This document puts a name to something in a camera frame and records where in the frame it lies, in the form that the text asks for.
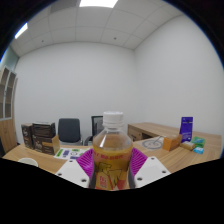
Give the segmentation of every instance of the pink object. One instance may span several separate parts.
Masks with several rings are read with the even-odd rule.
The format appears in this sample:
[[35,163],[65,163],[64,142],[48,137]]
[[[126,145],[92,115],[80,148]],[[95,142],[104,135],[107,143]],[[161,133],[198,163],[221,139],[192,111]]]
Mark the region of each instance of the pink object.
[[142,152],[140,152],[138,149],[136,148],[132,149],[132,157],[130,160],[129,168],[133,178],[136,175],[136,173],[138,173],[138,171],[141,169],[147,158],[148,157]]
[[83,153],[76,161],[91,179],[94,172],[93,149]]

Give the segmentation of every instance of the desk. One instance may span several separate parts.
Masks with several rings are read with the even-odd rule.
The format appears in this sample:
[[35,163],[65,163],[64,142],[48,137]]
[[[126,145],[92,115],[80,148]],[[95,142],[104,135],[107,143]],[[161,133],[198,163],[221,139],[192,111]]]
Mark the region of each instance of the desk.
[[[138,123],[138,124],[129,124],[128,125],[128,132],[130,135],[130,129],[132,129],[131,133],[136,132],[140,134],[141,138],[146,136],[156,137],[156,136],[167,136],[172,134],[178,134],[179,129],[153,124],[153,123]],[[200,132],[193,132],[193,137],[198,136],[205,138],[205,146],[204,146],[204,153],[197,154],[193,151],[189,151],[187,149],[178,147],[173,151],[169,152],[164,149],[157,149],[155,151],[149,151],[148,149],[144,148],[143,146],[139,145],[138,143],[143,141],[140,139],[139,141],[134,141],[133,145],[135,148],[143,152],[145,155],[149,156],[156,156],[160,162],[171,172],[174,173],[179,171],[185,167],[190,165],[203,163],[215,159],[219,159],[221,154],[221,144],[222,144],[222,137],[221,135],[212,135]],[[74,148],[74,146],[70,145],[61,145],[64,148]],[[90,148],[91,146],[75,146],[78,148]],[[46,170],[52,174],[55,174],[66,162],[63,159],[56,159],[54,156],[39,153],[35,150],[26,148],[24,144],[19,145],[8,152],[3,158],[9,159],[12,161],[18,161],[23,157],[33,158],[37,161],[39,167],[43,170]]]
[[[61,145],[62,148],[74,148],[71,145]],[[75,148],[89,148],[89,146],[75,146]],[[66,162],[64,159],[56,159],[52,155],[37,152],[33,149],[29,149],[24,144],[18,145],[11,151],[9,151],[3,159],[12,161],[18,161],[23,157],[29,157],[37,161],[39,168],[48,171],[49,173],[55,174]]]
[[198,154],[182,147],[178,147],[170,152],[162,148],[155,151],[149,151],[148,149],[138,144],[144,141],[144,139],[150,137],[176,135],[178,133],[179,128],[148,122],[128,125],[128,135],[132,139],[134,138],[134,147],[143,152],[148,157],[156,156],[171,173],[179,171],[190,165],[219,159],[222,150],[221,135],[193,131],[192,138],[194,136],[198,136],[205,139],[203,154]]

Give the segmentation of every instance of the ceiling light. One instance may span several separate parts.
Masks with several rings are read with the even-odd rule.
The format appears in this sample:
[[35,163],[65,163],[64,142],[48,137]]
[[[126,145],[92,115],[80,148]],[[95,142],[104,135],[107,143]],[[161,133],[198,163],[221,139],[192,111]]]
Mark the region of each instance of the ceiling light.
[[27,23],[17,32],[15,35],[15,38],[17,39],[26,29],[27,29]]
[[81,0],[80,7],[99,6],[113,8],[118,0]]

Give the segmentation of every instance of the ceiling tile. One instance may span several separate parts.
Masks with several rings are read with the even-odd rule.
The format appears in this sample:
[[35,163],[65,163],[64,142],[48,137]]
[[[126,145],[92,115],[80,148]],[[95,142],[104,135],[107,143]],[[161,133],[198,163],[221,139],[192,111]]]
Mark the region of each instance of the ceiling tile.
[[114,10],[106,27],[131,34],[141,24],[142,21],[142,18],[131,13]]
[[17,42],[17,39],[13,39],[12,42],[10,43],[10,46],[12,47],[12,49],[15,51],[17,48],[19,48],[19,44]]
[[21,56],[24,55],[24,52],[22,51],[22,49],[21,49],[20,47],[17,48],[17,49],[15,50],[15,53],[16,53],[19,57],[21,57]]
[[147,18],[150,22],[157,26],[161,26],[168,20],[172,19],[173,16],[171,16],[167,11],[164,9],[160,8],[157,11],[155,11],[151,16]]
[[130,37],[129,34],[116,30],[105,29],[101,38],[102,43],[123,46]]
[[134,35],[142,39],[147,38],[158,26],[145,20],[134,32]]
[[21,47],[26,42],[30,41],[32,38],[30,36],[29,30],[27,29],[25,32],[23,32],[16,40],[19,46]]
[[134,50],[138,45],[143,41],[143,39],[135,37],[135,36],[130,36],[128,41],[125,43],[124,47],[127,47],[129,49]]
[[119,0],[114,8],[147,18],[159,6],[148,0]]
[[83,7],[78,9],[77,26],[105,27],[112,12],[110,8]]
[[163,0],[148,0],[158,6],[165,6],[165,5],[168,5],[169,3],[163,1]]
[[37,48],[54,44],[50,32],[34,38],[33,41]]
[[44,8],[28,21],[28,27],[49,15],[50,6]]
[[100,42],[103,28],[76,27],[76,41]]
[[26,54],[30,51],[33,51],[36,49],[36,46],[34,45],[33,41],[29,41],[27,43],[25,43],[22,47],[21,47],[22,51]]
[[30,26],[28,29],[32,38],[38,37],[44,33],[49,32],[50,29],[48,24],[48,17],[41,19],[40,21]]
[[63,43],[75,41],[75,28],[65,28],[51,31],[53,42]]
[[49,16],[50,30],[75,27],[76,8],[64,9]]
[[172,5],[166,5],[163,7],[163,9],[165,9],[168,13],[170,13],[173,16],[180,16],[183,14],[183,12],[181,12],[179,9],[177,9]]
[[58,0],[51,5],[51,13],[62,9],[75,7],[78,0]]

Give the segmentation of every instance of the desk drawer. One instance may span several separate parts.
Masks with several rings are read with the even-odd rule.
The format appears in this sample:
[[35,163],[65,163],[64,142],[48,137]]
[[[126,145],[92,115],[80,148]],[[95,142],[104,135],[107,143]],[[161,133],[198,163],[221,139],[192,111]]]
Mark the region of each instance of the desk drawer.
[[133,141],[139,141],[142,140],[142,133],[139,131],[136,131],[132,128],[128,129],[128,136],[133,140]]

